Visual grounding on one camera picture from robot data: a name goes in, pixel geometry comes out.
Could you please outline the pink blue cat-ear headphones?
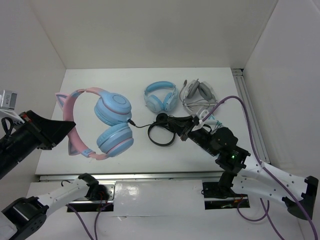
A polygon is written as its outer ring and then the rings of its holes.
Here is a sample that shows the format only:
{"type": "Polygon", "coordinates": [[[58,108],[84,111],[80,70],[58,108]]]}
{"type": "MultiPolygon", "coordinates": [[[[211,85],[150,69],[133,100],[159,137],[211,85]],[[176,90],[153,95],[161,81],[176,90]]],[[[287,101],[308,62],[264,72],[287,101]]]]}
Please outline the pink blue cat-ear headphones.
{"type": "Polygon", "coordinates": [[[96,140],[101,154],[90,149],[80,138],[74,127],[67,135],[68,154],[70,156],[82,155],[97,161],[113,158],[129,149],[133,143],[133,132],[129,126],[132,118],[130,101],[121,94],[112,93],[99,87],[77,89],[71,94],[56,93],[56,101],[62,110],[64,121],[74,121],[74,107],[77,98],[83,93],[99,96],[94,106],[96,117],[109,128],[96,140]]]}

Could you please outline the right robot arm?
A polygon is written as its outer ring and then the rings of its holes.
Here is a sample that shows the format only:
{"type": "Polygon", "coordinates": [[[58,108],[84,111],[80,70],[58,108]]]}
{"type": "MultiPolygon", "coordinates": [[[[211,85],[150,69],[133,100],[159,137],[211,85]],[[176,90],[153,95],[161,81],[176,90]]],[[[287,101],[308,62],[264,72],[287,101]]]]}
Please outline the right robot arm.
{"type": "Polygon", "coordinates": [[[197,117],[168,117],[169,127],[182,141],[190,139],[224,170],[218,190],[223,196],[256,195],[279,203],[302,220],[313,217],[319,180],[285,172],[251,155],[237,145],[238,138],[227,127],[211,128],[197,117]]]}

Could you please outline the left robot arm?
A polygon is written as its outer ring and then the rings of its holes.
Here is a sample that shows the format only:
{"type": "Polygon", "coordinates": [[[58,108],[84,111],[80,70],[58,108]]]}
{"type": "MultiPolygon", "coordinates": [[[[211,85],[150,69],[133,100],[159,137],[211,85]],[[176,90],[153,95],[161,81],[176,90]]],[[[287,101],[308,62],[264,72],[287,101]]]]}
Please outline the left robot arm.
{"type": "MultiPolygon", "coordinates": [[[[17,114],[12,110],[0,111],[0,124],[4,136],[0,139],[0,177],[7,186],[0,196],[19,195],[26,192],[27,184],[35,180],[38,157],[35,151],[52,150],[76,126],[74,121],[50,120],[29,110],[17,114]]],[[[25,240],[34,234],[52,213],[70,202],[86,198],[107,202],[109,192],[98,180],[83,173],[49,193],[20,197],[0,212],[0,238],[25,240]]]]}

